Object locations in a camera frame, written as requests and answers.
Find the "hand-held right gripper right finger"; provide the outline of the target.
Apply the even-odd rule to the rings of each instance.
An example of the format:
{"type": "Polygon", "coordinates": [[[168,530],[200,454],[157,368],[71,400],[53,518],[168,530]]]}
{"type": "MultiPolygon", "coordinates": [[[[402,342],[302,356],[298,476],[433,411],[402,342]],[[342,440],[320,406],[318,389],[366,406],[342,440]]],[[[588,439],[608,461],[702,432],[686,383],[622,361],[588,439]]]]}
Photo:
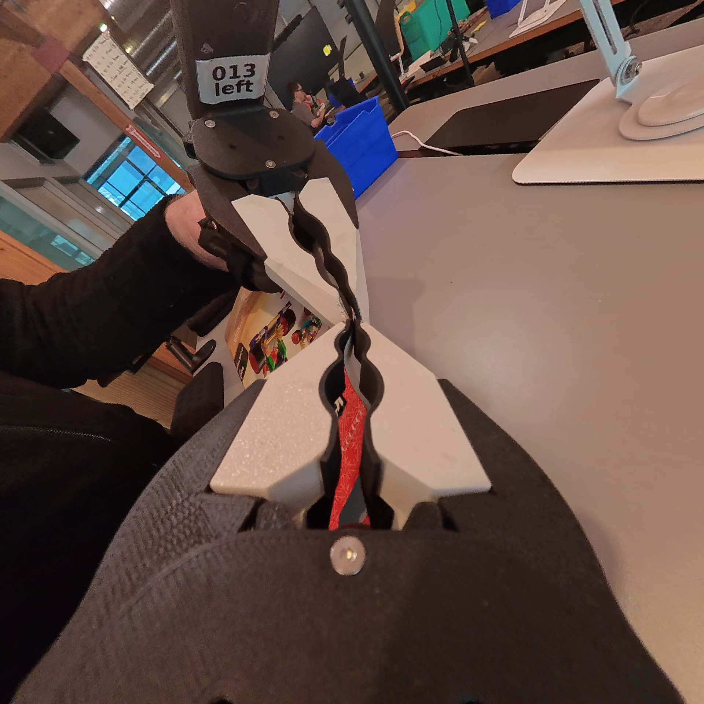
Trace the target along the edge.
{"type": "Polygon", "coordinates": [[[434,373],[360,320],[351,384],[366,409],[360,486],[372,528],[401,529],[418,504],[491,490],[434,373]]]}

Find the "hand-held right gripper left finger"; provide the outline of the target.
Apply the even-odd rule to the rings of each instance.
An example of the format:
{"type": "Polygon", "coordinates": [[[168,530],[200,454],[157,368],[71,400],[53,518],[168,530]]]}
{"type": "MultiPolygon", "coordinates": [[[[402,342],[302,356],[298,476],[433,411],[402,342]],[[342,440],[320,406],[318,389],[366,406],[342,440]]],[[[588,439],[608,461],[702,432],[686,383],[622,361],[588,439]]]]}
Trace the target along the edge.
{"type": "Polygon", "coordinates": [[[261,384],[209,487],[223,496],[262,498],[294,515],[319,503],[330,515],[339,480],[338,414],[345,390],[341,322],[261,384]]]}

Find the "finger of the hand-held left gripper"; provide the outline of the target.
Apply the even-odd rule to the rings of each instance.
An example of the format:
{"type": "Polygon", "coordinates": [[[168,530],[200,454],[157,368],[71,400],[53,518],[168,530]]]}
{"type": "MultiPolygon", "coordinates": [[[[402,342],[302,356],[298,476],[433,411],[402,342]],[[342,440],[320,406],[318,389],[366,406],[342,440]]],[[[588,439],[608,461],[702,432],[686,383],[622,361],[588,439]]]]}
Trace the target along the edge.
{"type": "Polygon", "coordinates": [[[294,241],[285,205],[258,195],[237,199],[232,205],[265,252],[268,277],[322,321],[336,319],[338,297],[323,283],[311,253],[294,241]]]}
{"type": "Polygon", "coordinates": [[[294,235],[311,252],[328,289],[338,297],[336,319],[346,318],[335,273],[346,273],[347,290],[354,294],[360,319],[370,321],[369,296],[358,226],[353,223],[327,177],[308,181],[294,202],[294,235]]]}

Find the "printed plastic toy bag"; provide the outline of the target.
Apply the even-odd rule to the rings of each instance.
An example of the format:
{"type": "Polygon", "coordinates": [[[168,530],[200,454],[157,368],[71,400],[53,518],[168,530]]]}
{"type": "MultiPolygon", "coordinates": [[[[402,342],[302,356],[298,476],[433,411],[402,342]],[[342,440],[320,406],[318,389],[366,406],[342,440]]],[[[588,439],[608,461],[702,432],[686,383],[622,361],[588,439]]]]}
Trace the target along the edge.
{"type": "MultiPolygon", "coordinates": [[[[241,289],[228,315],[209,332],[198,333],[198,351],[214,339],[209,361],[223,366],[224,404],[309,347],[330,329],[289,294],[264,294],[241,289]]],[[[360,463],[367,409],[345,376],[345,388],[334,402],[339,418],[341,449],[329,528],[361,523],[368,527],[360,483],[360,463]]]]}

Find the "person's left forearm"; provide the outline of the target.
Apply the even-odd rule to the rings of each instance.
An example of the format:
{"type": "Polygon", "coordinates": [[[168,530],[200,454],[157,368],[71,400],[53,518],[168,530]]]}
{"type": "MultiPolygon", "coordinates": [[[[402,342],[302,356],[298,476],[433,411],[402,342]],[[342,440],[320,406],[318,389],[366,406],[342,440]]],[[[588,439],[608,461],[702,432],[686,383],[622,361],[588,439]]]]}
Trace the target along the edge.
{"type": "Polygon", "coordinates": [[[137,220],[92,264],[40,285],[1,280],[1,378],[55,389],[126,370],[204,306],[233,290],[165,223],[171,198],[137,220]]]}

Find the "person's left hand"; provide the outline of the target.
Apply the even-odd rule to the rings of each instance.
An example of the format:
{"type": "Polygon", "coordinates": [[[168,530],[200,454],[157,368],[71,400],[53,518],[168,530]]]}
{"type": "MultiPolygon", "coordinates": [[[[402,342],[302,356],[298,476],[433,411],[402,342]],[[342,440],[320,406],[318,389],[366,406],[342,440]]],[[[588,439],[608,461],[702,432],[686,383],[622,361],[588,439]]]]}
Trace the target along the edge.
{"type": "Polygon", "coordinates": [[[169,200],[164,209],[165,223],[173,239],[201,265],[212,270],[227,272],[227,265],[215,255],[207,252],[199,244],[200,222],[206,214],[197,191],[178,195],[169,200]]]}

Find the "red arrow sign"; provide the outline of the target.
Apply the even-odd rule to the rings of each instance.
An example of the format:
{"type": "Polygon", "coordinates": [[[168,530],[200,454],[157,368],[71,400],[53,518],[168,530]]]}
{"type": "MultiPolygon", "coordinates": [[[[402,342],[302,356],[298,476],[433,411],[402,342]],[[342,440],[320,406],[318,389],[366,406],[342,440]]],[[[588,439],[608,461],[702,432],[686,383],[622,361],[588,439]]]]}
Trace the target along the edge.
{"type": "Polygon", "coordinates": [[[146,153],[149,154],[154,161],[160,161],[163,158],[161,150],[145,134],[132,123],[124,128],[123,132],[146,153]]]}

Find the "paned window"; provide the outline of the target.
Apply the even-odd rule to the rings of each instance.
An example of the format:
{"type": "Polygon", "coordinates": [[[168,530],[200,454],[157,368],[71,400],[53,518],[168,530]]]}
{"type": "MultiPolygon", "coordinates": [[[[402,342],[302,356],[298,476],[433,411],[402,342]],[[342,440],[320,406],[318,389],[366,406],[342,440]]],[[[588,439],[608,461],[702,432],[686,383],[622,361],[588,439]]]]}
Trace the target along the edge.
{"type": "Polygon", "coordinates": [[[129,137],[120,136],[84,175],[84,180],[131,220],[144,217],[165,198],[185,193],[129,137]]]}

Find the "white paper chart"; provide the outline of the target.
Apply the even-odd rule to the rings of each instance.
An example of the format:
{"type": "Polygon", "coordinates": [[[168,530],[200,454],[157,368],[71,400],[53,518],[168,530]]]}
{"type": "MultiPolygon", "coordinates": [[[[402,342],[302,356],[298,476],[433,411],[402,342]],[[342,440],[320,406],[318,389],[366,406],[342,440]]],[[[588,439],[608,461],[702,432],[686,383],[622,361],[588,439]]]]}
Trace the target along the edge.
{"type": "Polygon", "coordinates": [[[134,111],[154,88],[154,84],[112,38],[109,30],[100,33],[83,53],[82,59],[131,111],[134,111]]]}

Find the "black desk mat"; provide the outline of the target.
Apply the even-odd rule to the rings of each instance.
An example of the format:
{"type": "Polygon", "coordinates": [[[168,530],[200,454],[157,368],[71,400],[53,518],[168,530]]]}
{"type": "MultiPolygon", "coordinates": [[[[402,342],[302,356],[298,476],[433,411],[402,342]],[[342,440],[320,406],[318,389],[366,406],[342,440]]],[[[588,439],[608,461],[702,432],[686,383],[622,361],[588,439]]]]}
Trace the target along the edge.
{"type": "Polygon", "coordinates": [[[460,110],[425,143],[462,155],[527,154],[599,83],[593,79],[460,110]]]}

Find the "green tote bag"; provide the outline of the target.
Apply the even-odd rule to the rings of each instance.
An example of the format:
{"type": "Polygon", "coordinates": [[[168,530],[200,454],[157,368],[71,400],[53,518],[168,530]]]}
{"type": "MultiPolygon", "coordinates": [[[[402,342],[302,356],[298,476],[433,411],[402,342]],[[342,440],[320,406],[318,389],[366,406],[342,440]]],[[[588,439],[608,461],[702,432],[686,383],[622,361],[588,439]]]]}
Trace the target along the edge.
{"type": "Polygon", "coordinates": [[[412,60],[435,51],[452,29],[447,1],[418,1],[404,6],[399,27],[412,60]]]}

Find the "person's black clothing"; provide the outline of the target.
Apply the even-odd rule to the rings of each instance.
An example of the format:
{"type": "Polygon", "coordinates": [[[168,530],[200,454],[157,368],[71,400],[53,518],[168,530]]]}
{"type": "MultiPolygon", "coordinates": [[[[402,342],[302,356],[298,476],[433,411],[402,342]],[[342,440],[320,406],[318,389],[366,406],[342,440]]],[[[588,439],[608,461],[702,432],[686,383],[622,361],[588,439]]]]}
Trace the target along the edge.
{"type": "Polygon", "coordinates": [[[1,702],[56,640],[115,533],[181,447],[119,404],[1,378],[1,702]]]}

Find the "black wall screen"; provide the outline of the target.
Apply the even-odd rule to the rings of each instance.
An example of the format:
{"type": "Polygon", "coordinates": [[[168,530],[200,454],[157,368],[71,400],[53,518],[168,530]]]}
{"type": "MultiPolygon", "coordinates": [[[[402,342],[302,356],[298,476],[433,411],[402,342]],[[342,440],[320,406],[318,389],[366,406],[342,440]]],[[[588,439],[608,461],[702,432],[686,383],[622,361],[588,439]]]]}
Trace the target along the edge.
{"type": "Polygon", "coordinates": [[[291,83],[313,96],[325,88],[337,66],[337,48],[316,7],[296,15],[275,40],[269,62],[268,84],[286,110],[293,106],[291,83]]]}

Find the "silver air duct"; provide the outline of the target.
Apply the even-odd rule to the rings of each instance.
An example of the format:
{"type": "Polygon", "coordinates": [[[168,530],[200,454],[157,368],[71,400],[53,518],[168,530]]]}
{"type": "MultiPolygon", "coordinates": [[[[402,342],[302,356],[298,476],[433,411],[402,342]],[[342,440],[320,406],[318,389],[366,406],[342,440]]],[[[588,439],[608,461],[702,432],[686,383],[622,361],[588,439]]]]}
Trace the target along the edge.
{"type": "Polygon", "coordinates": [[[175,41],[170,1],[100,1],[119,29],[122,46],[146,71],[175,41]]]}

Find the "black wall speaker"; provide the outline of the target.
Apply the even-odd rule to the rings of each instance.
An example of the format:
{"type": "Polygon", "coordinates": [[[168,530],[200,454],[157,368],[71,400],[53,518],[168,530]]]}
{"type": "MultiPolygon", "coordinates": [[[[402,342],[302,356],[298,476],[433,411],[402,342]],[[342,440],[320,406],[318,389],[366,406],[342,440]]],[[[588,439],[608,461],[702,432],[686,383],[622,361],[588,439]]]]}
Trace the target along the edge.
{"type": "Polygon", "coordinates": [[[41,163],[63,160],[80,139],[46,108],[36,109],[22,123],[12,141],[41,163]]]}

